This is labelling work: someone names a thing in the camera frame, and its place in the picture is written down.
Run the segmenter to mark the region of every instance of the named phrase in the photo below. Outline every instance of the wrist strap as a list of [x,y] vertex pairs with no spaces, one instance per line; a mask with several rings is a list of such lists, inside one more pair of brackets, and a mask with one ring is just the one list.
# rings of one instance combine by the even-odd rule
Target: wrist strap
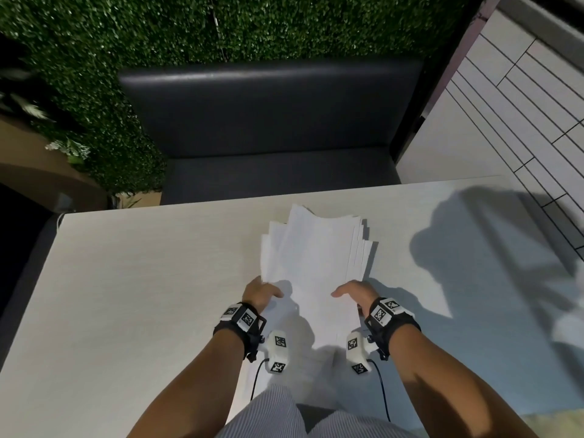
[[377,298],[369,309],[365,324],[371,332],[371,338],[379,347],[379,355],[387,361],[390,356],[390,339],[394,332],[405,324],[412,324],[420,332],[420,325],[413,313],[398,304],[393,298]]
[[241,338],[244,344],[244,359],[254,362],[258,353],[258,346],[263,342],[262,331],[266,319],[258,314],[251,304],[238,302],[227,308],[215,326],[213,335],[222,329],[229,329]]

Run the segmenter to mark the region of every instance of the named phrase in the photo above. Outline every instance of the stack of paper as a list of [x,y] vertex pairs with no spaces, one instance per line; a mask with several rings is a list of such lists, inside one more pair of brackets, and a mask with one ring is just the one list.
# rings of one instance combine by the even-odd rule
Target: stack of paper
[[[316,381],[330,374],[334,352],[344,354],[347,335],[360,326],[353,300],[348,295],[332,298],[331,292],[363,279],[373,245],[363,239],[363,229],[360,217],[319,218],[297,205],[288,224],[270,222],[261,240],[262,280],[279,286],[284,298],[273,298],[262,314],[263,334],[285,331],[291,361],[282,376],[260,372],[256,393],[270,378],[280,378],[274,382],[293,388],[296,402],[326,405],[308,395],[315,392]],[[251,373],[248,385],[253,384],[254,366]]]

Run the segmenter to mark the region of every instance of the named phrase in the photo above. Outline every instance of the forearm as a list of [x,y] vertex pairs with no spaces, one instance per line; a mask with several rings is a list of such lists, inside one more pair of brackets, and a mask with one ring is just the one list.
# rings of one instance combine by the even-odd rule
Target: forearm
[[232,331],[207,346],[152,401],[128,438],[213,437],[227,420],[244,344]]
[[412,325],[390,339],[390,354],[431,438],[536,435],[482,379]]

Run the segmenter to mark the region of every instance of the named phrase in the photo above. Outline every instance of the table surface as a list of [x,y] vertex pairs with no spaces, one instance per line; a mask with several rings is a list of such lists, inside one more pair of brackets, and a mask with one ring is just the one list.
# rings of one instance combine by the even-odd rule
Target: table surface
[[[260,234],[293,203],[366,218],[374,285],[517,412],[584,406],[578,290],[506,180],[486,177],[67,215],[0,372],[3,434],[125,436],[259,274]],[[381,369],[392,420],[418,427]],[[356,378],[340,402],[383,418],[377,377]]]

